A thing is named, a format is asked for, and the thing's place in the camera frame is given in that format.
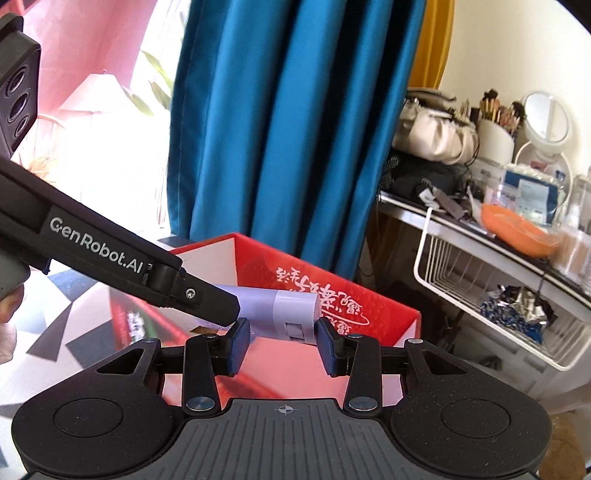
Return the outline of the person's left hand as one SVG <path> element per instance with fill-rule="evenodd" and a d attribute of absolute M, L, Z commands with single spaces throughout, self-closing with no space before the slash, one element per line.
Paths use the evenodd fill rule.
<path fill-rule="evenodd" d="M 0 364 L 7 363 L 13 358 L 17 333 L 10 320 L 21 306 L 23 297 L 24 286 L 20 285 L 0 302 Z"/>

